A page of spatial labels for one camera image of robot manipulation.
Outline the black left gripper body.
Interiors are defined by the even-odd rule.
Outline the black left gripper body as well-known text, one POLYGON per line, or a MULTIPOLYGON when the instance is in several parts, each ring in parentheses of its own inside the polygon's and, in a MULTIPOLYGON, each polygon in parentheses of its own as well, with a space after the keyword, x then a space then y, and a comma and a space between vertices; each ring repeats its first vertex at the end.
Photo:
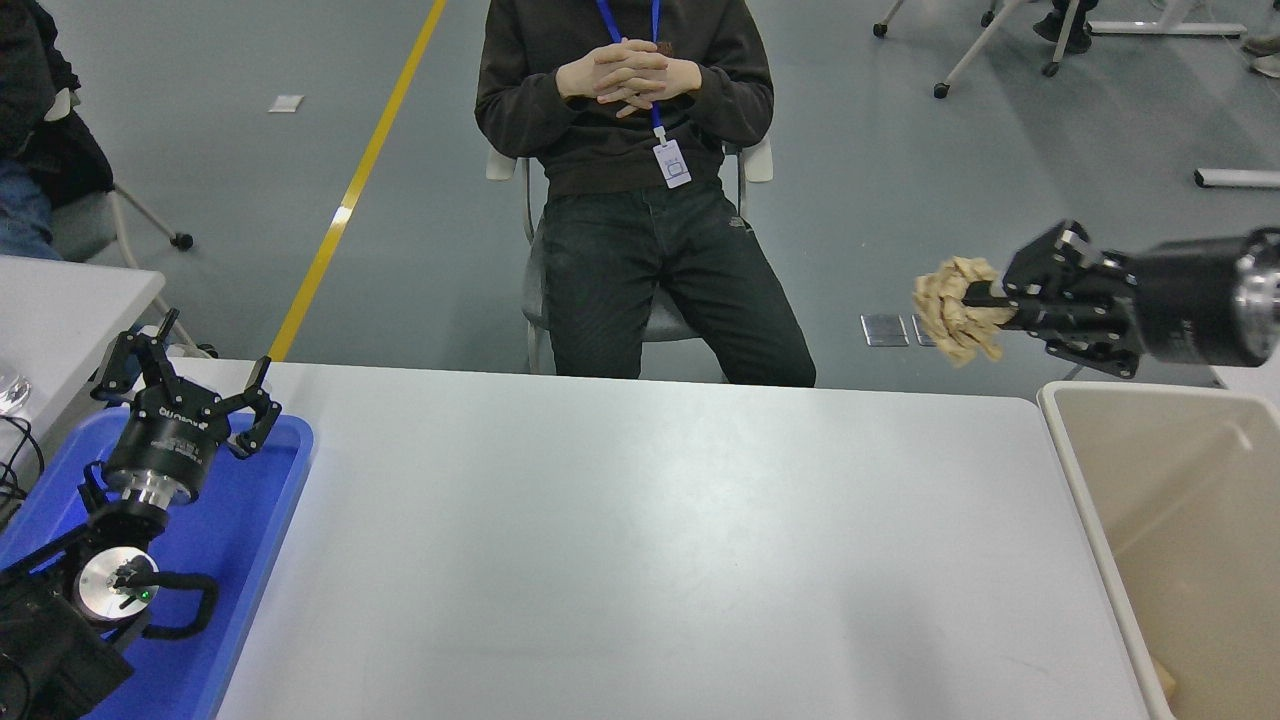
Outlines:
POLYGON ((146 480, 168 480, 173 495, 200 495, 220 443, 230 434, 227 414, 211 391, 179 389, 178 402, 163 389, 142 389, 104 468, 111 492, 124 495, 146 480))

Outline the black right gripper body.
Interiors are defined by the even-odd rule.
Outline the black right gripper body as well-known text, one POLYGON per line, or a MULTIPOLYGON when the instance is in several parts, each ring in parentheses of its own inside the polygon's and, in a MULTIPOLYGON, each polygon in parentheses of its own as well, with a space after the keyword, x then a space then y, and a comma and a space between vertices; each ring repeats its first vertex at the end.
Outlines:
POLYGON ((1162 363, 1254 366, 1236 316, 1243 237, 1160 243, 1130 259, 1143 350, 1162 363))

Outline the person's left hand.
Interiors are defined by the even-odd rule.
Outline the person's left hand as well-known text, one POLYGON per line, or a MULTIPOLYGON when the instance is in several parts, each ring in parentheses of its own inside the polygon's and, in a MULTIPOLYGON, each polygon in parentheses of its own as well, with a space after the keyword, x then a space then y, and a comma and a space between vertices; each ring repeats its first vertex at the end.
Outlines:
POLYGON ((621 61, 604 64, 596 82, 595 100, 602 105, 620 104, 617 118, 657 108, 659 101, 701 90, 701 67, 695 61, 641 53, 621 61))

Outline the person's right hand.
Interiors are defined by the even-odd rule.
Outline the person's right hand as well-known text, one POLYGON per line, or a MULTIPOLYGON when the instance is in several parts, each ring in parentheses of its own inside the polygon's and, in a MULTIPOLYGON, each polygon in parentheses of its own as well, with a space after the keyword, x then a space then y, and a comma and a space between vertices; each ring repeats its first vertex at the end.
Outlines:
POLYGON ((649 109, 666 88, 673 59, 644 40, 623 40, 595 47, 556 72, 563 100, 589 97, 602 105, 622 102, 627 109, 649 109))

